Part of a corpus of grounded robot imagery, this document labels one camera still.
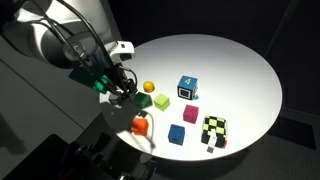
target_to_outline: table surface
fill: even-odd
[[[136,48],[136,57],[123,63],[138,76],[138,89],[152,81],[154,99],[160,93],[170,99],[170,106],[160,111],[155,106],[143,109],[149,122],[148,135],[135,136],[130,123],[141,110],[130,101],[121,108],[109,104],[100,95],[102,113],[115,133],[134,148],[153,156],[197,161],[215,159],[240,151],[261,138],[275,122],[282,104],[279,79],[260,55],[228,39],[209,35],[176,35],[156,39]],[[186,100],[177,95],[183,76],[198,79],[199,99]],[[186,105],[199,107],[195,124],[183,121]],[[201,142],[204,117],[227,120],[227,146],[207,152]],[[183,145],[168,141],[171,124],[185,127]]]

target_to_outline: purple cube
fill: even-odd
[[[186,105],[183,112],[183,120],[195,124],[197,121],[199,108],[196,106]]]

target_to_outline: black background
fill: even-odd
[[[109,0],[122,39],[135,46],[174,34],[208,34],[263,56],[290,0]],[[267,61],[277,72],[283,106],[320,115],[320,9],[300,0]]]

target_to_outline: yellow ball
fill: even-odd
[[[144,82],[143,83],[143,89],[147,93],[153,92],[154,89],[155,89],[153,82],[151,82],[151,81]]]

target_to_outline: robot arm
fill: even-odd
[[[128,98],[136,91],[121,68],[122,61],[134,57],[134,47],[130,42],[113,39],[100,0],[33,1],[19,0],[15,6],[22,8],[17,13],[11,9],[16,21],[7,23],[2,31],[17,51],[58,68],[74,69],[72,79],[89,87],[100,85],[103,88],[96,89],[99,92],[110,91]]]

